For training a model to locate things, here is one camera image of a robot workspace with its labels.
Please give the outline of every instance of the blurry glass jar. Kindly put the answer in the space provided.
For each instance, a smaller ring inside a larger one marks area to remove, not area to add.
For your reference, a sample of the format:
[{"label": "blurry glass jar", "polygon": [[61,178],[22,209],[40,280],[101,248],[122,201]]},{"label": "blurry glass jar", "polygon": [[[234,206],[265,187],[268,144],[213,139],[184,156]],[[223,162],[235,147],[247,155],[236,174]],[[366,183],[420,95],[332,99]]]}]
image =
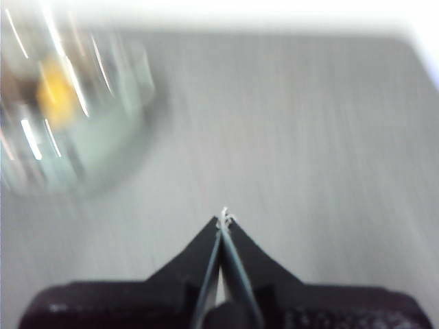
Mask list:
[{"label": "blurry glass jar", "polygon": [[19,194],[71,188],[110,161],[140,125],[154,83],[142,45],[116,33],[20,24],[1,29],[1,175]]}]

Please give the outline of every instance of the gray table surface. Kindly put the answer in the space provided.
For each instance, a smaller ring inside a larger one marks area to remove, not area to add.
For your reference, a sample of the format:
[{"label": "gray table surface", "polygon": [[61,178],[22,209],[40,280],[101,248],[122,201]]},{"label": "gray table surface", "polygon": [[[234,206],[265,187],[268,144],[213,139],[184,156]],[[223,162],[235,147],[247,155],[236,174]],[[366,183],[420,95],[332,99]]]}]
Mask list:
[{"label": "gray table surface", "polygon": [[417,297],[439,326],[439,96],[392,38],[133,33],[158,94],[93,193],[1,193],[1,324],[72,280],[144,279],[228,205],[307,282]]}]

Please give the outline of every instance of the yellow object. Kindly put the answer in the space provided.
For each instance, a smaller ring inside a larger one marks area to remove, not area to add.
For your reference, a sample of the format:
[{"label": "yellow object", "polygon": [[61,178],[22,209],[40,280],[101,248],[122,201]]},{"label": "yellow object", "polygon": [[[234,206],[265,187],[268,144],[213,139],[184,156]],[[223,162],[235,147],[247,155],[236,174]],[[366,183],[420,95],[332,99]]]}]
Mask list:
[{"label": "yellow object", "polygon": [[78,98],[61,63],[55,58],[47,58],[41,66],[36,98],[52,130],[61,130],[72,122]]}]

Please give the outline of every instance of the gray tabletop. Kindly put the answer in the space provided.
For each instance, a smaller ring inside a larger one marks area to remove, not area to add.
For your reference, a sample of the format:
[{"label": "gray tabletop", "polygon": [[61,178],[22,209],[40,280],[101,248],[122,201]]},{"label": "gray tabletop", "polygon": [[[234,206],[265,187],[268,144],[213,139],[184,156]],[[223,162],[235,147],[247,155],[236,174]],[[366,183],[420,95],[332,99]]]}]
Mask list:
[{"label": "gray tabletop", "polygon": [[3,328],[49,285],[148,277],[223,205],[302,280],[405,291],[439,326],[439,96],[408,45],[130,37],[158,94],[122,167],[88,194],[2,190]]}]

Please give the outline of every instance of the black plastic part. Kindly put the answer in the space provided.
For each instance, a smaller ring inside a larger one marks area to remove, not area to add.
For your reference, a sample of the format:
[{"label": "black plastic part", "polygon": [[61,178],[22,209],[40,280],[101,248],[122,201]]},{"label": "black plastic part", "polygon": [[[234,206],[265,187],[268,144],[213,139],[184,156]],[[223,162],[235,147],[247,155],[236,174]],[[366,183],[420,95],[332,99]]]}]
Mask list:
[{"label": "black plastic part", "polygon": [[227,302],[207,313],[203,329],[253,329],[253,321],[247,306]]},{"label": "black plastic part", "polygon": [[217,233],[212,219],[145,282],[78,282],[39,293],[20,329],[188,328]]},{"label": "black plastic part", "polygon": [[248,274],[266,328],[431,329],[416,301],[376,287],[302,283],[235,223],[230,236]]}]

